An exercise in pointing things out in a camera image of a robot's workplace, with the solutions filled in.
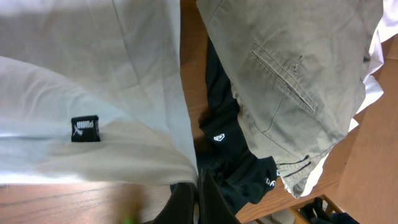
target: pants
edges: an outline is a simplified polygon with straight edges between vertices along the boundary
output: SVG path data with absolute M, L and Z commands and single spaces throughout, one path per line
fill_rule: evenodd
M 296 198 L 348 133 L 382 1 L 198 0 L 250 151 L 272 156 Z

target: white fabric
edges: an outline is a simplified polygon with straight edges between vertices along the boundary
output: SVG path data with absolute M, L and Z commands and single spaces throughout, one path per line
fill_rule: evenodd
M 0 0 L 0 184 L 196 182 L 179 46 L 179 0 Z
M 364 79 L 366 96 L 357 113 L 361 112 L 370 104 L 376 102 L 384 93 L 379 83 L 371 74 L 381 68 L 384 64 L 381 43 L 398 34 L 398 0 L 383 0 L 383 8 L 383 17 L 376 27 L 376 31 L 374 32 L 371 46 L 369 49 L 371 61 L 369 64 L 368 73 Z M 359 124 L 357 121 L 351 119 L 349 131 L 351 131 L 358 125 Z M 302 197 L 309 195 L 313 187 L 318 183 L 318 180 L 323 172 L 323 164 L 325 163 L 328 156 L 329 154 L 326 155 L 316 166 L 316 168 L 310 173 L 307 183 L 305 184 Z

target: wooden table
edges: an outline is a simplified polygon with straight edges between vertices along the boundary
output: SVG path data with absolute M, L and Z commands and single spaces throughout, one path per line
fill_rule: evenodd
M 194 0 L 181 0 L 181 77 L 197 150 L 206 149 L 199 120 L 207 109 L 205 68 L 207 33 Z M 361 122 L 363 114 L 356 119 Z M 320 181 L 311 195 L 294 199 L 280 179 L 274 190 L 257 205 L 247 204 L 237 217 L 242 223 L 263 217 L 308 200 L 331 194 L 351 152 L 358 129 L 332 150 Z M 170 197 L 168 186 L 142 187 L 108 183 L 73 185 L 19 185 L 0 189 L 0 224 L 5 223 L 116 223 L 120 209 L 130 207 L 134 198 L 143 198 L 142 218 L 153 219 Z

